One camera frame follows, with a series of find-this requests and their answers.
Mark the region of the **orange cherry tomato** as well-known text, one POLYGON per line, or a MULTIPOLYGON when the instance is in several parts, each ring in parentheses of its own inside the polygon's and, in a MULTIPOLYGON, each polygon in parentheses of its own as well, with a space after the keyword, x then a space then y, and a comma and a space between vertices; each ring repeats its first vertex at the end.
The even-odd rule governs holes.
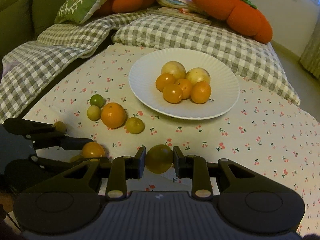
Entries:
POLYGON ((106 157, 104 148, 97 142, 88 142, 82 148, 84 158, 102 158, 106 157))
POLYGON ((161 74, 159 77, 157 77, 155 84, 156 84, 156 88, 160 92, 162 92, 166 85, 172 84, 175 82, 176 82, 176 79, 172 74, 164 73, 164 74, 161 74))
POLYGON ((179 85, 171 83, 166 85, 162 91, 163 99, 169 103, 180 103, 183 98, 183 90, 179 85))
POLYGON ((175 84, 178 85, 183 92, 182 99, 188 99, 193 87, 192 83, 188 79, 178 79, 175 84))

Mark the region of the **large orange mandarin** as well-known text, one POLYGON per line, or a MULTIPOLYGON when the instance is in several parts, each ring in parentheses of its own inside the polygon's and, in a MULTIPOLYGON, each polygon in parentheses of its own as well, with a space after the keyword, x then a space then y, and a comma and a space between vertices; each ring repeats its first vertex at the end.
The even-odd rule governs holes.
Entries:
POLYGON ((101 111, 101 120, 108 128, 115 129, 122 126, 127 118, 125 109, 116 102, 106 104, 101 111))

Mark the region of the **white fluted plate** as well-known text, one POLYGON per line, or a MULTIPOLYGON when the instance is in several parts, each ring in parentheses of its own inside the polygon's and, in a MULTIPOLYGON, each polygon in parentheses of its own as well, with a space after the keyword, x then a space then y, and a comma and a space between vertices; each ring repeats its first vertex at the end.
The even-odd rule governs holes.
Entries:
POLYGON ((240 88, 218 59, 190 49, 163 49, 139 59, 129 73, 134 95, 151 109, 180 119, 205 120, 235 106, 240 88))

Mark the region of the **green sofa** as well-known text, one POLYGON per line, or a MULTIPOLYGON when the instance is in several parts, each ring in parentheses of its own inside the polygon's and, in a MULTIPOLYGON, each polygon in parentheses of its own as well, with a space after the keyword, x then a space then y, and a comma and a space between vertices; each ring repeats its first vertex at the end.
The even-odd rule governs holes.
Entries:
POLYGON ((1 0, 1 57, 54 24, 66 0, 1 0))

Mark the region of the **beige curtain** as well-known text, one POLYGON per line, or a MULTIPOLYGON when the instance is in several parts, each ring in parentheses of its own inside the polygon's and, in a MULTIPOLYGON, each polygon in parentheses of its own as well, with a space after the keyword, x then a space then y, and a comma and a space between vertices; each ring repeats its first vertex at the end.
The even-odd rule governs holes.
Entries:
POLYGON ((315 29, 311 35, 311 38, 299 59, 299 62, 302 65, 302 67, 318 80, 320 75, 319 44, 320 44, 320 25, 318 20, 315 26, 315 29))

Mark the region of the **large yellow passion fruit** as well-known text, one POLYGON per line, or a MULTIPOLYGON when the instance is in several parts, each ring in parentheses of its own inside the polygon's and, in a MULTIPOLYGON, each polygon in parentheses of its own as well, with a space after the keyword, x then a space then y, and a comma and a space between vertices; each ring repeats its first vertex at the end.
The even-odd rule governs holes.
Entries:
POLYGON ((186 76, 185 67, 177 61, 169 61, 161 68, 161 74, 171 74, 176 80, 184 79, 186 76))

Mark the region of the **olive green tomato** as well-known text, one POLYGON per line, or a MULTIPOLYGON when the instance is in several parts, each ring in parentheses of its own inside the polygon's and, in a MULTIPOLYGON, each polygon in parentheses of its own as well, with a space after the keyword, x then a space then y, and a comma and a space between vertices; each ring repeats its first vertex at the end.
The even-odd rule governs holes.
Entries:
POLYGON ((145 156, 146 168, 155 174, 166 172, 173 162, 173 152, 167 145, 156 145, 145 156))

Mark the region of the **red tomato plush cushion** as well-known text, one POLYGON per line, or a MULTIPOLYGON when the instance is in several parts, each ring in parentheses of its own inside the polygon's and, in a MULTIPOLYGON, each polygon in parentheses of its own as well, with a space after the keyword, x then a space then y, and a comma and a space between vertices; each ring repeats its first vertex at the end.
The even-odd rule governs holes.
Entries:
POLYGON ((225 21, 244 36, 267 44, 273 30, 266 17, 249 0, 192 0, 196 6, 213 18, 225 21))

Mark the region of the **small orange mandarin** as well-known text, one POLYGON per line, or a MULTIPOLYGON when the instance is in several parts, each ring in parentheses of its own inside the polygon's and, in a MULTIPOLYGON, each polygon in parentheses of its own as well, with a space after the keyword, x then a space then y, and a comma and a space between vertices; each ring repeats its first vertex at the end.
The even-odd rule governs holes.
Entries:
POLYGON ((200 81, 193 85, 190 98, 194 103, 203 104, 209 100, 211 93, 210 84, 206 81, 200 81))

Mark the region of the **small green fruit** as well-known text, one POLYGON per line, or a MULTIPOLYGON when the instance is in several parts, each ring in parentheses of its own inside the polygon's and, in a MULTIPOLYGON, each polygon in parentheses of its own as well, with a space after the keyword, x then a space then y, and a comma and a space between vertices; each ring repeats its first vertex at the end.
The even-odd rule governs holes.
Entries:
POLYGON ((90 98, 90 105, 91 106, 97 106, 99 108, 102 108, 105 104, 105 99, 100 94, 94 94, 90 98))

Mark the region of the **grey gingham pillow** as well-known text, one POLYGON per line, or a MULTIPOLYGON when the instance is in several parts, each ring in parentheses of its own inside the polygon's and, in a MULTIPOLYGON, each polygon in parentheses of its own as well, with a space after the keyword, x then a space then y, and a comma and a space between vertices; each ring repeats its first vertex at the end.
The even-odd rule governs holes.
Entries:
POLYGON ((221 22, 212 25, 148 14, 113 35, 113 42, 154 49, 184 48, 209 54, 232 72, 262 85, 295 105, 300 97, 289 83, 270 43, 239 35, 221 22))

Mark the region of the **green embroidered pillow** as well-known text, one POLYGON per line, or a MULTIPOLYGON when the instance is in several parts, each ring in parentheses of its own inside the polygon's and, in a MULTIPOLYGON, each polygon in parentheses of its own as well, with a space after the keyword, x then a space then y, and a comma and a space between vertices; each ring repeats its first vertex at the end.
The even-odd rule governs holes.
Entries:
POLYGON ((57 12, 54 23, 65 21, 82 24, 87 21, 107 0, 67 0, 57 12))

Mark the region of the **grey gingham blanket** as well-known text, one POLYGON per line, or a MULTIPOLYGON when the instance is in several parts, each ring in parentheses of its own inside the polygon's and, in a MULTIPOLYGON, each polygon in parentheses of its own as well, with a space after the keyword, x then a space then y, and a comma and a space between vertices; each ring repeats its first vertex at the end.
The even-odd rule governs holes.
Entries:
POLYGON ((17 117, 76 59, 91 57, 112 30, 137 20, 146 10, 94 18, 84 24, 54 24, 35 41, 2 58, 1 121, 17 117))

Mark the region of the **small yellow-green fruit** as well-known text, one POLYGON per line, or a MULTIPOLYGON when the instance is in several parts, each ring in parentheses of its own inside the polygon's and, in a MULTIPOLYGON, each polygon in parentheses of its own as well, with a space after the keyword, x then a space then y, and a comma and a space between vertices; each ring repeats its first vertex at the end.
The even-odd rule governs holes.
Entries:
POLYGON ((87 117, 91 121, 99 120, 100 117, 101 117, 101 109, 96 105, 88 107, 88 109, 87 109, 87 117))

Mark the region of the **small olive fruit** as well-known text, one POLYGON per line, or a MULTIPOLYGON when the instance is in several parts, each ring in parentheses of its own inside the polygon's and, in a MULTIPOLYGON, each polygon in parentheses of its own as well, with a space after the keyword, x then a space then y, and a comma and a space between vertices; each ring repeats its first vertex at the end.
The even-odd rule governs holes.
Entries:
POLYGON ((57 121, 54 123, 55 130, 61 133, 66 133, 67 132, 67 126, 61 121, 57 121))

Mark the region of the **cherry print bedsheet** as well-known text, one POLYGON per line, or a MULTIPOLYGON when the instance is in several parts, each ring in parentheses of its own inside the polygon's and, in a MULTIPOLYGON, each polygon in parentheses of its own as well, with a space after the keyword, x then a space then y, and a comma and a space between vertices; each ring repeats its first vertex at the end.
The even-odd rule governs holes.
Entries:
POLYGON ((178 146, 215 163, 228 158, 293 190, 306 211, 298 233, 319 233, 319 122, 255 82, 238 77, 240 97, 225 115, 212 120, 182 120, 158 114, 132 93, 132 65, 150 48, 115 44, 84 63, 46 94, 25 119, 52 124, 62 121, 70 136, 92 138, 111 158, 134 155, 140 146, 178 146), (102 95, 117 102, 145 129, 134 135, 108 129, 87 117, 89 99, 102 95))

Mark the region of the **stack of books and papers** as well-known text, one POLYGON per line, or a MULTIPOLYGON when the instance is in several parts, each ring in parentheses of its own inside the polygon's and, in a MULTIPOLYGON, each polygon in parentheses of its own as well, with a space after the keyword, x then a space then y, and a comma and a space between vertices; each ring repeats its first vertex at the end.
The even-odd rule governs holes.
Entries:
POLYGON ((156 0, 157 4, 147 9, 149 14, 170 16, 211 25, 212 18, 192 0, 156 0))

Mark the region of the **yellow-green tomato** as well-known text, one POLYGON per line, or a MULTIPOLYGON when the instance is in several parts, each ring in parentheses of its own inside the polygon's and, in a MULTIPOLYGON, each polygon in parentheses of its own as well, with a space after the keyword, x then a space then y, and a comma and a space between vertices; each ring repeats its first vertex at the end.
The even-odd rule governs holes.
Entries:
POLYGON ((126 131, 131 134, 139 134, 144 131, 144 128, 144 122, 137 117, 128 118, 125 123, 126 131))

